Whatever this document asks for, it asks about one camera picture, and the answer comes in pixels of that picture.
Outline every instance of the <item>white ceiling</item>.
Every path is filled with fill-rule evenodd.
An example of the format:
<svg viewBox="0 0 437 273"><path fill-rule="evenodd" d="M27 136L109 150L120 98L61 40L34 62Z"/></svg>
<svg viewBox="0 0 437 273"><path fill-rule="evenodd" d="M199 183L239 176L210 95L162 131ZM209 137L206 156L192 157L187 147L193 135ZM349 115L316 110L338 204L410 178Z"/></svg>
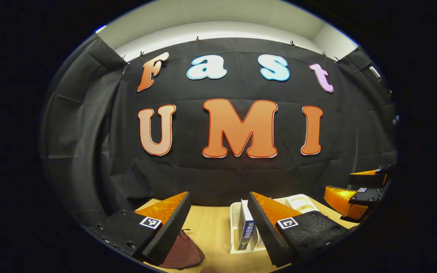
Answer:
<svg viewBox="0 0 437 273"><path fill-rule="evenodd" d="M99 31L117 49L156 31L189 23L236 21L270 26L313 40L325 22L281 0L156 0Z"/></svg>

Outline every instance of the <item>white wall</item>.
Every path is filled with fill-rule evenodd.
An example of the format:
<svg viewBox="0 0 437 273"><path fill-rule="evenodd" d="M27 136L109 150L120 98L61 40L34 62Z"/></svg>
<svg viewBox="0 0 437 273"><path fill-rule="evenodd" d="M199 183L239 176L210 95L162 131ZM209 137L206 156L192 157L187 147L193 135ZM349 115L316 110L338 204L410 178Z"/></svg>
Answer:
<svg viewBox="0 0 437 273"><path fill-rule="evenodd" d="M171 45L194 41L197 36L200 40L211 38L257 38L286 44L293 40L298 47L318 53L323 52L323 49L313 41L296 34L269 26L230 21L200 22L164 29L129 42L117 48L116 52L119 56L126 55L124 60L130 61L139 57L140 51L146 54Z"/></svg>
<svg viewBox="0 0 437 273"><path fill-rule="evenodd" d="M325 23L318 34L313 38L313 43L321 48L326 56L336 61L341 59L356 48L357 43L348 38L341 31Z"/></svg>

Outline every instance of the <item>orange letter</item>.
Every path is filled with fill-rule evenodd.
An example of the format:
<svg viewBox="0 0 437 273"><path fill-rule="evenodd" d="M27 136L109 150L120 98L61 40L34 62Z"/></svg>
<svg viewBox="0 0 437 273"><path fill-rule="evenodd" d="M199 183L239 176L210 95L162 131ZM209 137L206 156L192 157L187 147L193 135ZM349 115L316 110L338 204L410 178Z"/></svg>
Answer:
<svg viewBox="0 0 437 273"><path fill-rule="evenodd" d="M161 142L156 144L151 139L151 117L153 109L139 111L139 136L146 152L154 155L165 155L171 148L171 116L176 111L175 105L163 105L158 109L161 116Z"/></svg>
<svg viewBox="0 0 437 273"><path fill-rule="evenodd" d="M222 133L236 157L242 154L248 139L252 135L252 145L247 155L253 158L274 157L273 123L277 104L269 100L257 100L241 121L229 100L213 99L203 103L210 113L208 146L203 149L205 157L225 157L227 149L222 145Z"/></svg>
<svg viewBox="0 0 437 273"><path fill-rule="evenodd" d="M153 76L156 77L156 75L158 75L159 73L159 69L161 69L161 62L168 59L169 56L170 54L168 52L165 52L143 64L143 77L141 78L141 84L137 87L138 92L141 92L153 85L154 81L151 79L151 73L153 74Z"/></svg>
<svg viewBox="0 0 437 273"><path fill-rule="evenodd" d="M303 107L303 114L307 117L307 138L305 145L301 147L303 155L318 154L321 151L319 145L319 119L323 116L323 111L318 107Z"/></svg>

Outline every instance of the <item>book spine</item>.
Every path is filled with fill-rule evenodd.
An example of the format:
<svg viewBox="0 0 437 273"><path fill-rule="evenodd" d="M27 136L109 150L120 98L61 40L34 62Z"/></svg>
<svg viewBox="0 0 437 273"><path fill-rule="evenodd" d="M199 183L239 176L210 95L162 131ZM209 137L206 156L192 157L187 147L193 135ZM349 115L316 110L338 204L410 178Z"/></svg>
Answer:
<svg viewBox="0 0 437 273"><path fill-rule="evenodd" d="M244 230L242 231L241 241L239 242L238 250L247 249L247 245L250 241L250 237L254 232L255 224L254 221L246 221L244 225Z"/></svg>

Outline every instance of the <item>white tray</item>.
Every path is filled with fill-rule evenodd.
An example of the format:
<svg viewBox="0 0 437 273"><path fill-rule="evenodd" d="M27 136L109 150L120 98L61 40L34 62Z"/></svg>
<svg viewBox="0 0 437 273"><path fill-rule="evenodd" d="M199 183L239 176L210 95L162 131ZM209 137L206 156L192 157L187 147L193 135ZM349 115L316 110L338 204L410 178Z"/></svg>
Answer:
<svg viewBox="0 0 437 273"><path fill-rule="evenodd" d="M313 202L304 194L292 195L289 197L283 197L274 199L275 201L289 206L301 213L307 213L309 211L318 210L316 206L314 206ZM256 251L266 250L265 247L256 247L258 243L261 241L261 236L257 231L257 227L250 238L249 244L247 248L244 250L236 250L235 249L235 236L234 230L238 230L238 220L239 213L241 212L241 203L235 202L230 205L230 254L240 254L240 253L250 253Z"/></svg>

